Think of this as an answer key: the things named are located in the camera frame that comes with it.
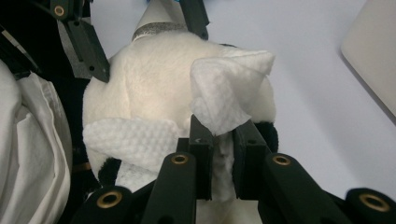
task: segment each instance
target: white tabletop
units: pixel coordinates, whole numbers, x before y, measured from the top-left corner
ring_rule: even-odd
[[[340,46],[364,0],[205,0],[209,40],[276,55],[270,76],[280,152],[325,190],[379,190],[396,200],[396,126],[353,75]],[[145,0],[95,0],[107,57],[130,43]]]

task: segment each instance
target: brass ring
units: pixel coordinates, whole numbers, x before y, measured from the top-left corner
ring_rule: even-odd
[[[364,205],[378,212],[388,212],[390,210],[389,204],[374,194],[363,193],[359,195],[359,199]],[[374,200],[378,204],[371,203],[369,200]]]
[[[106,202],[106,197],[114,196],[115,199],[111,202]],[[111,190],[98,198],[96,205],[100,208],[110,208],[116,206],[122,199],[122,194],[119,191]]]
[[[274,156],[273,161],[279,165],[290,165],[291,161],[289,158],[286,158],[284,156]]]
[[[188,160],[189,160],[189,158],[185,155],[176,155],[176,156],[173,156],[171,159],[172,163],[177,164],[177,165],[184,164]]]
[[[55,9],[53,9],[53,12],[55,12],[55,15],[61,17],[64,14],[64,8],[61,6],[56,6]]]

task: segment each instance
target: white table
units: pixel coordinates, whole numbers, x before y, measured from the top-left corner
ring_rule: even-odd
[[[206,0],[209,40],[276,55],[280,152],[325,190],[396,200],[396,125],[348,68],[340,46],[364,0]],[[131,41],[145,0],[95,0],[92,23],[107,57]]]

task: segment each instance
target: textured white cloth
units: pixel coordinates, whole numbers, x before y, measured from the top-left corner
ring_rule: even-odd
[[[0,223],[55,223],[72,162],[67,120],[52,84],[15,81],[0,61]]]
[[[84,94],[84,142],[97,176],[122,160],[116,184],[135,191],[156,178],[163,158],[188,137],[195,114],[215,136],[213,202],[198,202],[197,223],[220,223],[233,199],[230,131],[275,120],[269,75],[274,56],[168,32],[136,40],[111,61],[110,81]]]

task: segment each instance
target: plush toy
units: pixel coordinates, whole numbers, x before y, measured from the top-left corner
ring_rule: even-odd
[[[233,190],[231,131],[252,119],[272,150],[276,108],[267,76],[274,55],[204,41],[183,31],[133,41],[111,60],[110,81],[92,79],[84,94],[84,142],[103,185],[136,191],[156,178],[163,158],[189,137],[194,114],[216,139],[212,201],[199,201],[197,223],[221,223]]]

